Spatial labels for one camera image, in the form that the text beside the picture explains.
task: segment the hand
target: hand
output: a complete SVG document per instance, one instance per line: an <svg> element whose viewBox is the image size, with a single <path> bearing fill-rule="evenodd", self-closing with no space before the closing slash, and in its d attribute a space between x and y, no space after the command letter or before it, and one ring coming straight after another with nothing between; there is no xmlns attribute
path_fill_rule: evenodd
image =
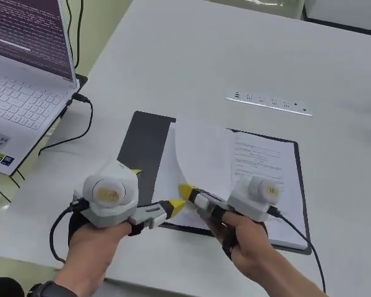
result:
<svg viewBox="0 0 371 297"><path fill-rule="evenodd" d="M126 222L105 229L92 224L81 227L71 239L66 264L54 282L78 297L92 295L103 283L119 241L131 231L131 225Z"/></svg>
<svg viewBox="0 0 371 297"><path fill-rule="evenodd" d="M262 266L276 252L268 241L264 228L232 212L226 212L223 221L235 228L239 242L239 245L232 249L232 262L247 278L259 283ZM211 220L206 223L217 240L223 244L228 228Z"/></svg>

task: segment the power outlet strip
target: power outlet strip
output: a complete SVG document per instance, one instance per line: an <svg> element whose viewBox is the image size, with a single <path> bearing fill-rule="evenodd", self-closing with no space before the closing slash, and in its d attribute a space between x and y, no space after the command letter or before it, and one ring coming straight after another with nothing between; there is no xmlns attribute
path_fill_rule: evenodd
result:
<svg viewBox="0 0 371 297"><path fill-rule="evenodd" d="M267 107L273 110L301 114L303 116L312 116L312 112L305 106L305 104L303 104L303 102L299 101L282 100L266 95L243 93L237 90L228 92L226 99L255 106Z"/></svg>

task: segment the paper sheet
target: paper sheet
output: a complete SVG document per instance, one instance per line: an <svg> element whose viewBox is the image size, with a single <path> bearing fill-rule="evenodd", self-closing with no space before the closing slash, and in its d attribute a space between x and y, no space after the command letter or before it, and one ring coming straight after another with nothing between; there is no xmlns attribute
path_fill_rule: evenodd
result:
<svg viewBox="0 0 371 297"><path fill-rule="evenodd" d="M185 179L176 158L174 127L175 124L172 123L166 138L158 176L155 181L153 202L166 199L178 199L178 185L185 183ZM187 204L174 218L168 220L168 223L205 230L208 229L205 222L199 217L191 203Z"/></svg>
<svg viewBox="0 0 371 297"><path fill-rule="evenodd" d="M187 183L227 199L234 133L193 119L176 121L177 162Z"/></svg>
<svg viewBox="0 0 371 297"><path fill-rule="evenodd" d="M232 183L241 176L259 176L275 182L281 194L277 208L305 235L294 144L241 132L234 135ZM271 243L298 249L307 247L307 243L282 220L270 217L266 224Z"/></svg>

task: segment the white laptop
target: white laptop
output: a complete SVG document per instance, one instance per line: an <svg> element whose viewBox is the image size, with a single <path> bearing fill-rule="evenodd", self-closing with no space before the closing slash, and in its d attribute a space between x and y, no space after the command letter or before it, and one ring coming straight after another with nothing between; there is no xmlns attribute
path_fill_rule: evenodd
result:
<svg viewBox="0 0 371 297"><path fill-rule="evenodd" d="M0 0L0 173L11 175L78 90L59 0Z"/></svg>

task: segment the black folder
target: black folder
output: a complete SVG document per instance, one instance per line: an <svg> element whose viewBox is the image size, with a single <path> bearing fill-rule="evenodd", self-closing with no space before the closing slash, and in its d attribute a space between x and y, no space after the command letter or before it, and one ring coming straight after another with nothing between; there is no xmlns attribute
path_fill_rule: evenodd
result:
<svg viewBox="0 0 371 297"><path fill-rule="evenodd" d="M175 118L160 116L151 113L144 113L142 111L136 111L130 122L126 137L124 139L121 151L119 152L117 159L131 169L143 170L139 176L139 206L151 203L154 194L155 181L158 175L163 149L166 143L166 136L168 135L170 124L175 122ZM307 208L304 194L304 183L302 181L301 161L299 158L298 143L290 140L278 139L275 137L263 136L254 133L249 134L281 142L291 142L294 144L299 184L301 187L302 200L304 203L305 230L306 236L310 241ZM170 223L164 223L162 224L162 227L197 233L200 235L212 236L212 233L210 231L198 228L177 226ZM283 251L296 252L298 254L310 255L312 253L310 244L308 244L307 249L303 251L283 246L275 246L275 248Z"/></svg>

